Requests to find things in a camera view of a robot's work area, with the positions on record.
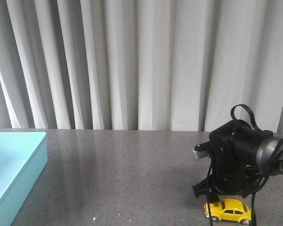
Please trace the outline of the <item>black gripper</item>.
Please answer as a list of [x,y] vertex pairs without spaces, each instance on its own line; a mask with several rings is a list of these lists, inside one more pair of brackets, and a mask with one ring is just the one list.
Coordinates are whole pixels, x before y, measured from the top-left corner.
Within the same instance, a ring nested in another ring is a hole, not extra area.
[[[243,120],[231,120],[210,132],[212,174],[193,186],[195,197],[207,195],[210,226],[213,226],[211,204],[220,201],[219,195],[245,198],[254,190],[260,174],[257,152],[270,137],[272,131],[253,129]],[[250,226],[257,226],[255,197],[256,192],[251,195]]]

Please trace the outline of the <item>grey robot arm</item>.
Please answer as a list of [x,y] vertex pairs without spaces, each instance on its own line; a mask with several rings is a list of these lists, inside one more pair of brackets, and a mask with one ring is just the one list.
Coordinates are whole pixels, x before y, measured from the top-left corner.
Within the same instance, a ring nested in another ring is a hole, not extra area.
[[270,176],[283,174],[283,138],[243,120],[210,132],[209,141],[193,152],[198,159],[211,159],[207,177],[192,187],[196,198],[204,195],[209,203],[221,195],[254,198]]

